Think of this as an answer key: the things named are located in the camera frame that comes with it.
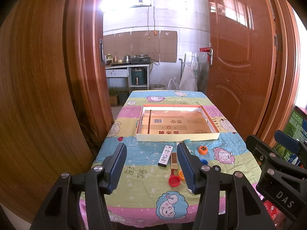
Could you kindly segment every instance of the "blue bottle cap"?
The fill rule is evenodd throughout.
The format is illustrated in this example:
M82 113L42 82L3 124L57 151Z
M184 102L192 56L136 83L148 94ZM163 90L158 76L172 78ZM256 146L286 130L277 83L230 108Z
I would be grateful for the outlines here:
M203 165L208 165L208 162L207 162L207 160L205 160L205 159L201 159L201 163L202 163Z

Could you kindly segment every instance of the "plant pot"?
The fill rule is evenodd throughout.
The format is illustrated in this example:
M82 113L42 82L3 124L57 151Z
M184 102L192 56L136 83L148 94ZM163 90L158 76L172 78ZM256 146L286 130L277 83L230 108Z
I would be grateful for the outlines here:
M109 97L110 97L111 106L118 106L119 104L118 95L110 95Z
M120 105L124 105L129 97L129 92L119 93L118 97Z

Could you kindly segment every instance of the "concrete floor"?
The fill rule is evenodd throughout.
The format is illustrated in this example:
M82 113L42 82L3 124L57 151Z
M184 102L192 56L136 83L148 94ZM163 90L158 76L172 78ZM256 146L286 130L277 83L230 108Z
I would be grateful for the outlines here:
M122 109L122 106L112 106L111 109L112 109L113 119L115 121L120 110Z

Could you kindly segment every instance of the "red bottle cap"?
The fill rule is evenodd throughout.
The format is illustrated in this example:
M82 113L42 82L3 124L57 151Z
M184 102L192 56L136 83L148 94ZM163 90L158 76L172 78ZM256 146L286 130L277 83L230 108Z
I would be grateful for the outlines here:
M180 184L181 180L180 180L180 177L177 176L177 175L171 175L169 178L168 178L168 184L171 186L171 187L177 187L179 184Z

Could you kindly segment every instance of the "orange bottle cap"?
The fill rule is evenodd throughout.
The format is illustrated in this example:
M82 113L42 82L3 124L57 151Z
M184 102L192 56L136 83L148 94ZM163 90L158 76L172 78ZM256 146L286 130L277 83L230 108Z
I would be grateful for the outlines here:
M208 148L206 146L200 146L198 149L199 154L206 155L208 152Z
M178 172L178 175L179 175L180 179L185 180L185 177L184 177L184 175L183 175L182 170L180 170L180 171Z

